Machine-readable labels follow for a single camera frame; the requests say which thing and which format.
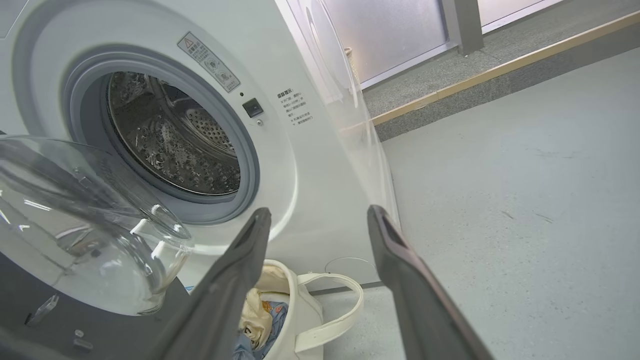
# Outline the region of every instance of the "basket handle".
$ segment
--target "basket handle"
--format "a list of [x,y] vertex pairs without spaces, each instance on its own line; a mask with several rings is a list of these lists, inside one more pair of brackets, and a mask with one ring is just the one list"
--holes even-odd
[[305,285],[322,278],[329,278],[335,282],[346,285],[358,294],[358,302],[351,311],[339,318],[298,334],[296,336],[296,353],[324,345],[342,336],[342,334],[353,326],[364,307],[364,291],[362,291],[360,284],[350,277],[339,274],[304,274],[298,276],[298,285]]

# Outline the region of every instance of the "laundry basket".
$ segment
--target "laundry basket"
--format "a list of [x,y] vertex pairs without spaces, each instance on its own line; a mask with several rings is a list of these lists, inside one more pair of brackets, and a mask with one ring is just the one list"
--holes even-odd
[[[322,345],[343,335],[353,326],[364,306],[362,287],[353,279],[339,274],[296,275],[284,264],[265,260],[264,265],[273,265],[284,272],[287,282],[274,281],[264,272],[255,287],[262,292],[289,294],[289,310],[277,340],[264,360],[321,360]],[[324,323],[322,305],[307,291],[306,284],[321,278],[339,282],[356,292],[355,307],[340,318]]]

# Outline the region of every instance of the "wood strip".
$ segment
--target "wood strip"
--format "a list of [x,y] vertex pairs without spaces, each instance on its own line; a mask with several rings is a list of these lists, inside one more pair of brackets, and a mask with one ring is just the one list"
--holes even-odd
[[621,30],[633,24],[637,24],[638,22],[640,22],[640,11],[620,17],[619,19],[610,21],[606,24],[602,24],[598,27],[587,30],[583,33],[579,33],[578,35],[574,35],[570,38],[566,38],[562,41],[556,42],[555,44],[549,45],[547,47],[543,47],[540,50],[536,50],[532,53],[523,55],[517,59],[508,61],[502,65],[498,65],[492,69],[481,72],[476,76],[460,81],[459,83],[453,84],[451,86],[447,86],[436,92],[432,92],[429,95],[423,96],[412,102],[408,102],[393,110],[390,110],[386,113],[383,113],[374,117],[373,124],[374,125],[382,124],[383,122],[394,119],[400,115],[404,115],[410,111],[423,108],[428,104],[431,104],[432,102],[443,99],[447,96],[451,96],[462,90],[466,90],[471,86],[484,83],[485,81],[491,80],[493,78],[497,78],[498,76],[507,74],[508,72],[530,65],[536,61],[540,61],[542,59],[548,58],[555,54],[559,54],[565,50],[571,49],[572,47],[576,47],[578,45],[582,45],[582,44],[585,44],[586,42],[592,41],[594,39],[614,33],[615,31]]

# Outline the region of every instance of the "scuff mark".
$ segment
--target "scuff mark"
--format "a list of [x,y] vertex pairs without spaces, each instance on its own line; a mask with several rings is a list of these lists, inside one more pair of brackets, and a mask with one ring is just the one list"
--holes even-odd
[[552,218],[549,218],[549,217],[546,217],[545,215],[541,215],[541,214],[537,214],[537,213],[536,213],[536,215],[538,215],[539,217],[541,217],[542,219],[544,219],[544,221],[546,221],[546,222],[548,222],[548,223],[550,223],[550,224],[553,224],[553,223],[554,223],[554,220],[553,220]]
[[506,212],[506,211],[502,211],[502,210],[500,210],[500,212],[501,212],[501,213],[503,213],[503,214],[505,214],[505,216],[507,216],[508,218],[510,218],[510,219],[512,219],[512,220],[516,220],[516,218],[515,218],[515,217],[512,217],[512,216],[511,216],[511,214],[509,214],[508,212]]

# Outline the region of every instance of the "sticker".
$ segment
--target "sticker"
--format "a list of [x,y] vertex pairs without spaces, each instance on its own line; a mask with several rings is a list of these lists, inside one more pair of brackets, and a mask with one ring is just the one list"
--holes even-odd
[[240,85],[240,80],[234,73],[191,32],[180,39],[178,47],[200,63],[200,66],[216,78],[227,92],[231,92]]
[[307,101],[301,92],[295,92],[289,88],[279,93],[278,99],[291,125],[297,126],[314,119],[307,110]]

